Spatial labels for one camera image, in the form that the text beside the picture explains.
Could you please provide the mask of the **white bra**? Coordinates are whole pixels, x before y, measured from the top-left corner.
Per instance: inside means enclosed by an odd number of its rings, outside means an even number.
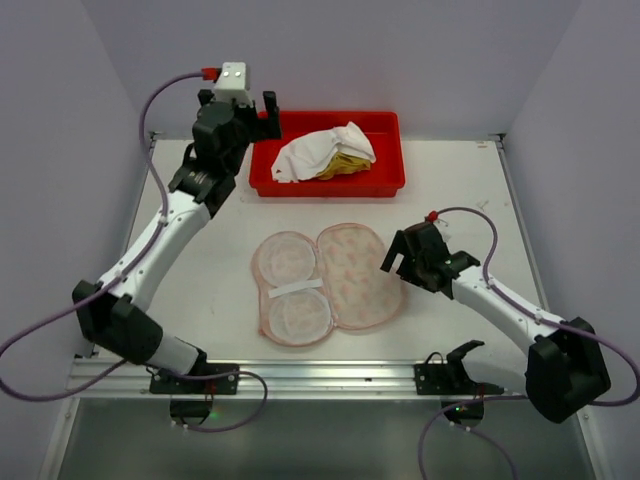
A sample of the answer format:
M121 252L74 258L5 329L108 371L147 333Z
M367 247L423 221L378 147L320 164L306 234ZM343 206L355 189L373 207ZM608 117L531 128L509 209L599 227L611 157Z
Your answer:
M369 138L356 123L349 121L344 126L308 133L285 144L271 166L272 179L277 183L318 180L314 176L336 153L367 158L373 161L372 166L377 160Z

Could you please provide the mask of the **yellow bra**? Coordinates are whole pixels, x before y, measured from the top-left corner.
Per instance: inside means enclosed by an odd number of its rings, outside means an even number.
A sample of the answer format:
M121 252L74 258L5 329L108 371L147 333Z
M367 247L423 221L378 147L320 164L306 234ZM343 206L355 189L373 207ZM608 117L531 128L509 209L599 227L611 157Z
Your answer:
M351 175L361 171L369 171L372 160L346 153L336 153L328 165L314 176L314 179L328 181L338 175Z

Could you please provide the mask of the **floral mesh laundry bag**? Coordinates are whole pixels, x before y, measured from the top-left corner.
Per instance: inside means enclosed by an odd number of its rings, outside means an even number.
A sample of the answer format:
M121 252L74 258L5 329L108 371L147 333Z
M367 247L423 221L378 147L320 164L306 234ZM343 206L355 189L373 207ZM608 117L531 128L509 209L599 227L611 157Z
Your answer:
M381 270L385 245L369 227L342 223L312 240L296 231L266 238L256 249L261 335L285 347L307 347L334 330L367 330L400 315L406 292Z

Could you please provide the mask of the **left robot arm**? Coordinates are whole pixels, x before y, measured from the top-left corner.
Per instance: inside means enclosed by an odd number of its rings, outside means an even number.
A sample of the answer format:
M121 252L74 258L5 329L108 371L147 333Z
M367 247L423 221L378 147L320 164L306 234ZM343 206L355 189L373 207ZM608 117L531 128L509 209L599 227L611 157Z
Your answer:
M165 332L147 310L164 277L193 237L214 218L235 189L249 146L281 138L273 91L263 94L266 112L202 90L193 140L162 192L158 212L100 279L79 282L72 292L83 337L122 359L192 375L205 353Z

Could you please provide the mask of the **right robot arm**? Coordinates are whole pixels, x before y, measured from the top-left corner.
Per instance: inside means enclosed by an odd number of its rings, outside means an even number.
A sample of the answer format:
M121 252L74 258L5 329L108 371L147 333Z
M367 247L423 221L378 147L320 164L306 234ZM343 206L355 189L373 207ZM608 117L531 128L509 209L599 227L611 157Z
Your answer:
M530 302L492 277L465 251L452 253L430 222L398 230L381 265L389 272L397 256L401 280L441 293L505 334L526 356L521 385L546 419L561 423L611 388L595 330L581 317L568 321Z

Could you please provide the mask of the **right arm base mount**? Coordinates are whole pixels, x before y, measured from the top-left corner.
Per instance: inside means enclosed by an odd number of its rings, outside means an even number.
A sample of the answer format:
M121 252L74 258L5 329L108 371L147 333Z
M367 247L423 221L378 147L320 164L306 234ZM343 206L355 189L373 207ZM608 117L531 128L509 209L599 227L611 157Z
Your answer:
M424 361L413 366L414 383L418 395L470 396L478 400L473 405L455 407L444 416L456 425L475 427L484 418L484 396L502 395L505 389L490 382L478 382L472 379L463 360L475 348L484 345L483 341L470 340L445 356L432 352Z

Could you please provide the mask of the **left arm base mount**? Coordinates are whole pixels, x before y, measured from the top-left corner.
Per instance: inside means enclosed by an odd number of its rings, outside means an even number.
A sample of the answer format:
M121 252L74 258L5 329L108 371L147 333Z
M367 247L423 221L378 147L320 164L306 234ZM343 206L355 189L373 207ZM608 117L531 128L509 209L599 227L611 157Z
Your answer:
M159 369L152 373L149 392L168 395L170 418L182 427L202 426L213 412L216 395L235 395L238 389L239 365L234 363L201 363L185 379Z

